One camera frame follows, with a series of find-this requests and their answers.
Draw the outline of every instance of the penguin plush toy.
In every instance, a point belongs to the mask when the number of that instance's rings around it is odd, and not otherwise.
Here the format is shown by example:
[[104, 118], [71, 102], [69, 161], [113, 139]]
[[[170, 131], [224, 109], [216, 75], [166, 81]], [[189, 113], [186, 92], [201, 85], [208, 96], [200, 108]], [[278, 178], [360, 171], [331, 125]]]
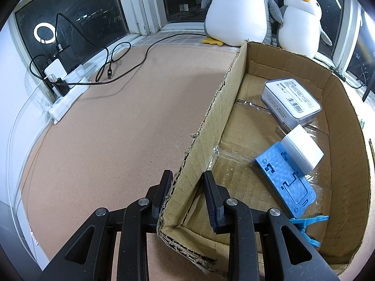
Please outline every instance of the penguin plush toy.
[[284, 0], [281, 13], [283, 22], [277, 32], [277, 43], [283, 49], [314, 58], [320, 37], [332, 46], [320, 24], [322, 9], [317, 0]]
[[271, 23], [282, 23], [273, 0], [202, 0], [207, 9], [203, 43], [241, 46], [245, 40], [271, 44]]

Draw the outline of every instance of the box label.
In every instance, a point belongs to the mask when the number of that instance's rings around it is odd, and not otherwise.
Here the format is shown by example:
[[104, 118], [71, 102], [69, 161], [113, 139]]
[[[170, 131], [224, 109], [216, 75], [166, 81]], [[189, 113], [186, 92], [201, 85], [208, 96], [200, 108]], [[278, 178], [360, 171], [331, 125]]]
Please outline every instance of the box label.
[[321, 109], [320, 104], [294, 79], [267, 82], [268, 88], [289, 113], [301, 119]]

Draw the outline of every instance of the blue plastic part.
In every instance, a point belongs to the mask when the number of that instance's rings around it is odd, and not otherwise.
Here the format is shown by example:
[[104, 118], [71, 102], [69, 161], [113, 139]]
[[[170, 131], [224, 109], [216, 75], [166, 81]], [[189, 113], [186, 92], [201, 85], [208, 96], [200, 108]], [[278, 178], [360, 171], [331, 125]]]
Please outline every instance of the blue plastic part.
[[321, 222], [321, 221], [327, 221], [328, 220], [327, 215], [318, 215], [314, 218], [307, 218], [307, 219], [290, 219], [290, 222], [293, 223], [297, 229], [301, 232], [301, 234], [306, 238], [307, 241], [310, 242], [310, 244], [314, 247], [319, 247], [320, 243], [316, 240], [311, 239], [307, 234], [306, 234], [306, 228], [308, 225], [314, 224], [316, 222]]
[[315, 201], [316, 194], [282, 144], [275, 143], [255, 161], [284, 201], [292, 217], [299, 218], [303, 215], [306, 208]]

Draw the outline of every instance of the white wall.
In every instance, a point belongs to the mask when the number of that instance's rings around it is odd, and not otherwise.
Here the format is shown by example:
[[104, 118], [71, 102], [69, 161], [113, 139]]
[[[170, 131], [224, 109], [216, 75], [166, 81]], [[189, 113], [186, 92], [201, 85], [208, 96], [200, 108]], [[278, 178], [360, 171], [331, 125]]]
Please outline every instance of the white wall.
[[[7, 189], [7, 149], [9, 133], [20, 107], [35, 89], [30, 75], [11, 37], [8, 22], [0, 31], [0, 201], [9, 205]], [[39, 90], [22, 109], [13, 129], [10, 155], [11, 197], [26, 160], [40, 131], [49, 119], [50, 102]]]

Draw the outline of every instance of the white cable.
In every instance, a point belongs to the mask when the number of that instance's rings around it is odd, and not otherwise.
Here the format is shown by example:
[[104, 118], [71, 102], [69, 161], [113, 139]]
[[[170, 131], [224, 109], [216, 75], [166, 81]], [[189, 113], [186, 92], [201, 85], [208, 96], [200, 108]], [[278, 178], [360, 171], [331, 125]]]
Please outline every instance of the white cable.
[[24, 104], [21, 106], [21, 108], [19, 109], [16, 117], [14, 118], [14, 122], [12, 124], [12, 128], [11, 128], [11, 133], [9, 134], [9, 143], [8, 143], [8, 162], [7, 162], [7, 184], [8, 184], [8, 198], [9, 198], [9, 204], [10, 204], [10, 207], [11, 207], [11, 215], [12, 215], [12, 219], [13, 219], [13, 223], [14, 223], [14, 227], [16, 228], [16, 232], [17, 232], [17, 235], [18, 235], [18, 238], [19, 240], [21, 241], [23, 247], [25, 248], [25, 250], [27, 251], [27, 253], [29, 254], [29, 256], [34, 260], [35, 263], [37, 263], [36, 259], [34, 258], [34, 256], [32, 255], [32, 253], [29, 251], [29, 249], [25, 246], [25, 243], [23, 242], [20, 234], [19, 234], [19, 231], [18, 231], [18, 227], [16, 225], [16, 220], [14, 218], [14, 211], [13, 211], [13, 207], [12, 207], [12, 200], [11, 200], [11, 193], [10, 193], [10, 188], [9, 188], [9, 158], [10, 158], [10, 152], [11, 152], [11, 140], [12, 140], [12, 133], [13, 133], [13, 128], [14, 128], [14, 125], [16, 123], [16, 120], [18, 118], [18, 115], [20, 114], [22, 108], [25, 106], [25, 104], [29, 101], [29, 99], [31, 98], [31, 96], [34, 94], [34, 92], [38, 89], [38, 87], [41, 85], [43, 81], [39, 82], [39, 84], [35, 87], [35, 89], [31, 92], [31, 94], [29, 95], [29, 97], [25, 100]]
[[[16, 185], [16, 189], [14, 191], [18, 191], [20, 186], [21, 186], [21, 180], [22, 180], [22, 175], [23, 175], [23, 172], [25, 170], [25, 167], [26, 167], [26, 163], [27, 163], [27, 160], [30, 156], [30, 153], [31, 151], [34, 149], [34, 146], [36, 145], [36, 143], [38, 142], [39, 138], [42, 136], [43, 132], [46, 130], [46, 128], [53, 122], [53, 118], [51, 117], [48, 122], [43, 126], [43, 128], [40, 130], [39, 134], [36, 136], [34, 142], [31, 144], [29, 150], [27, 151], [27, 154], [25, 156], [25, 160], [22, 164], [22, 169], [20, 170], [19, 172], [19, 175], [18, 175], [18, 182], [17, 182], [17, 185]], [[20, 198], [20, 202], [18, 203], [18, 205], [16, 206], [16, 201], [17, 201], [17, 193], [14, 194], [14, 197], [13, 197], [13, 208], [16, 210], [18, 210], [18, 206], [19, 206], [19, 203], [21, 202], [21, 198]]]

